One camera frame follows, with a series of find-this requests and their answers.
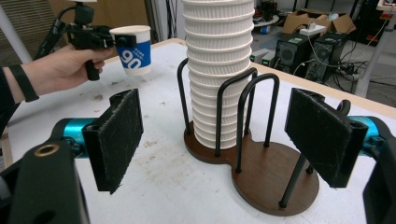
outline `stack of white cups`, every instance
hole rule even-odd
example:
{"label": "stack of white cups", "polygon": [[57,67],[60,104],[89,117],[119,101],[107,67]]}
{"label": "stack of white cups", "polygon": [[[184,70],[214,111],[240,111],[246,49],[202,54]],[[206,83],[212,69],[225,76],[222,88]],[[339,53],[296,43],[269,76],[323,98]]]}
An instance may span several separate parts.
{"label": "stack of white cups", "polygon": [[[198,142],[216,146],[219,87],[250,67],[253,0],[182,0],[190,68],[194,134]],[[220,148],[236,145],[238,100],[248,79],[224,92]]]}

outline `white wall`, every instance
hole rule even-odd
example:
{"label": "white wall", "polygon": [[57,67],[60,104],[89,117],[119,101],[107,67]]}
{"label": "white wall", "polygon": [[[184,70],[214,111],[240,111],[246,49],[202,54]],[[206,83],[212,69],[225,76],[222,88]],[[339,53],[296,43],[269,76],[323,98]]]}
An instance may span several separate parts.
{"label": "white wall", "polygon": [[[166,4],[165,0],[151,0],[152,4],[156,5],[156,8],[159,9],[159,11],[156,13],[158,17],[158,21],[161,24],[161,30],[159,31],[160,33],[160,39],[165,40],[167,39],[168,36],[168,30],[167,30],[167,14],[166,14]],[[184,18],[182,16],[183,13],[183,4],[181,0],[174,0],[174,4],[177,1],[177,38],[184,39],[186,36],[186,33],[184,31]],[[333,12],[345,12],[349,13],[350,10],[352,9],[353,3],[355,0],[335,0]],[[286,9],[292,11],[293,5],[294,5],[294,0],[276,0],[278,9]],[[297,6],[296,9],[299,8],[304,8],[305,5],[305,0],[297,0]],[[359,11],[359,6],[358,4],[354,16],[358,14]],[[322,11],[329,11],[330,8],[332,7],[332,0],[309,0],[308,4],[309,8],[317,9],[317,10],[322,10]]]}

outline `wooden base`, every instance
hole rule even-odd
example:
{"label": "wooden base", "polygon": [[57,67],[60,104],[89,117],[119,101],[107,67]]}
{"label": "wooden base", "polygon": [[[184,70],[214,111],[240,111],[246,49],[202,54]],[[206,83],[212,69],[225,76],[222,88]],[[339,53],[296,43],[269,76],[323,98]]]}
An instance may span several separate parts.
{"label": "wooden base", "polygon": [[318,195],[318,174],[301,172],[291,194],[288,206],[281,208],[282,199],[300,153],[279,143],[254,142],[251,133],[242,139],[242,172],[235,172],[236,147],[222,149],[219,157],[213,148],[204,147],[194,135],[184,132],[184,142],[192,156],[213,164],[229,164],[232,167],[233,185],[245,201],[258,210],[275,216],[293,216],[305,211]]}

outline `blue paper cup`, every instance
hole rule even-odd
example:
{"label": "blue paper cup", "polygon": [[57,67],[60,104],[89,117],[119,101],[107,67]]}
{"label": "blue paper cup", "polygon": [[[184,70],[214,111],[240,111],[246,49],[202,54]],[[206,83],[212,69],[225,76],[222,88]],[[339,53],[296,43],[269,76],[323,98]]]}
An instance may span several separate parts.
{"label": "blue paper cup", "polygon": [[124,26],[111,29],[110,33],[127,75],[139,76],[151,71],[149,26]]}

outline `black wristband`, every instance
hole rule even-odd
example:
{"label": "black wristband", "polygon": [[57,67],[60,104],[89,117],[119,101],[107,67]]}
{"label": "black wristband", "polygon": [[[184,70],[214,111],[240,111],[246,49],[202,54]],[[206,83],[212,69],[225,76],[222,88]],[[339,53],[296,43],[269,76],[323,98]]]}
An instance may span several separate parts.
{"label": "black wristband", "polygon": [[22,67],[20,65],[12,65],[9,67],[12,75],[14,75],[15,79],[20,85],[20,88],[25,96],[25,102],[32,102],[38,99],[37,94],[35,94],[35,89],[33,89],[32,84],[30,83],[29,78],[24,73]]}

